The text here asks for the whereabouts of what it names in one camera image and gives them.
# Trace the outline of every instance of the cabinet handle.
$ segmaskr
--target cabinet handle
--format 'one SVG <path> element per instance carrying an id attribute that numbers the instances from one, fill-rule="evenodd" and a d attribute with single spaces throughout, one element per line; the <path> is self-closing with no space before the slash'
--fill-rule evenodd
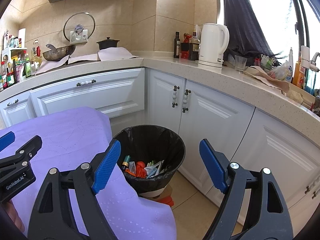
<path id="1" fill-rule="evenodd" d="M 83 85 L 87 85 L 87 84 L 91 84 L 91 83 L 95 83 L 95 82 L 97 82 L 97 81 L 92 79 L 92 80 L 89 80 L 89 81 L 77 83 L 77 87 L 80 87 L 80 86 L 83 86 Z"/>
<path id="2" fill-rule="evenodd" d="M 15 101 L 12 102 L 12 103 L 8 103 L 7 106 L 12 106 L 13 104 L 16 104 L 16 103 L 18 103 L 18 102 L 19 102 L 19 99 L 15 100 Z"/>
<path id="3" fill-rule="evenodd" d="M 186 111 L 189 111 L 187 108 L 187 103 L 188 103 L 188 94 L 191 93 L 191 90 L 186 89 L 186 92 L 184 93 L 183 96 L 183 101 L 182 101 L 182 112 L 185 113 Z"/>
<path id="4" fill-rule="evenodd" d="M 307 190 L 304 193 L 307 194 L 308 192 L 310 192 L 310 190 L 312 190 L 319 182 L 320 175 L 309 186 L 307 186 Z"/>
<path id="5" fill-rule="evenodd" d="M 177 100 L 177 89 L 180 89 L 180 87 L 174 86 L 173 88 L 173 95 L 172 95 L 172 107 L 174 108 L 178 104 L 176 103 Z"/>

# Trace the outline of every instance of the paper roll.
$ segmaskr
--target paper roll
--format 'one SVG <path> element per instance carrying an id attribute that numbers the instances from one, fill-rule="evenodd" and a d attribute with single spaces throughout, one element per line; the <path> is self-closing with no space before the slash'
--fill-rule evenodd
<path id="1" fill-rule="evenodd" d="M 21 39 L 21 42 L 22 42 L 22 47 L 24 48 L 25 46 L 25 40 L 26 40 L 26 29 L 23 28 L 21 30 L 19 30 L 18 32 L 18 39 Z"/>

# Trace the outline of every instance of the white kitchen cabinet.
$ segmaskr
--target white kitchen cabinet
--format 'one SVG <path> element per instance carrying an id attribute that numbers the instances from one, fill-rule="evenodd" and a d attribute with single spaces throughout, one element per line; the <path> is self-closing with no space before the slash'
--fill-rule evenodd
<path id="1" fill-rule="evenodd" d="M 207 194 L 213 183 L 199 154 L 200 141 L 207 138 L 216 151 L 231 160 L 250 123 L 254 107 L 191 81 L 187 81 L 186 89 L 191 93 L 179 131 L 186 145 L 186 157 L 179 171 Z"/>
<path id="2" fill-rule="evenodd" d="M 37 116 L 88 106 L 110 118 L 144 109 L 144 68 L 81 76 L 31 91 Z"/>
<path id="3" fill-rule="evenodd" d="M 124 128 L 141 125 L 141 124 L 145 124 L 144 111 L 138 111 L 138 112 L 110 118 L 110 125 L 111 125 L 113 137 L 117 135 L 119 132 L 121 132 L 121 130 Z"/>
<path id="4" fill-rule="evenodd" d="M 186 80 L 156 70 L 149 72 L 148 116 L 149 123 L 166 127 L 179 133 L 182 100 Z M 172 107 L 174 86 L 176 89 L 176 106 Z"/>
<path id="5" fill-rule="evenodd" d="M 36 117 L 30 91 L 20 93 L 1 102 L 0 110 L 6 127 Z"/>
<path id="6" fill-rule="evenodd" d="M 306 187 L 320 174 L 320 150 L 299 133 L 257 109 L 232 161 L 252 171 L 269 168 L 288 208 L 305 196 Z M 246 192 L 239 215 L 242 223 L 249 198 Z"/>

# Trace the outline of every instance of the glass cup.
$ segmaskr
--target glass cup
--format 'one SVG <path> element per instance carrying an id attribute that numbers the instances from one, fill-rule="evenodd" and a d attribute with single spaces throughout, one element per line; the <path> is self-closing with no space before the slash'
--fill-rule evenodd
<path id="1" fill-rule="evenodd" d="M 247 59 L 245 57 L 235 56 L 235 70 L 243 73 L 248 67 L 245 66 Z"/>

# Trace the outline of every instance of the speckled countertop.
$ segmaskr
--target speckled countertop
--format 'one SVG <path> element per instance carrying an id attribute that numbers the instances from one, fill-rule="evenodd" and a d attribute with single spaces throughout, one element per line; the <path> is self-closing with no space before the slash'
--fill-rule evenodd
<path id="1" fill-rule="evenodd" d="M 199 67 L 198 63 L 171 57 L 144 57 L 105 62 L 73 64 L 28 78 L 0 93 L 0 102 L 26 90 L 56 82 L 65 78 L 90 73 L 148 67 L 198 82 L 205 86 L 231 95 L 274 116 L 294 128 L 320 148 L 320 118 L 311 111 L 283 96 L 280 90 L 265 84 L 232 68 L 223 67 L 220 71 Z"/>

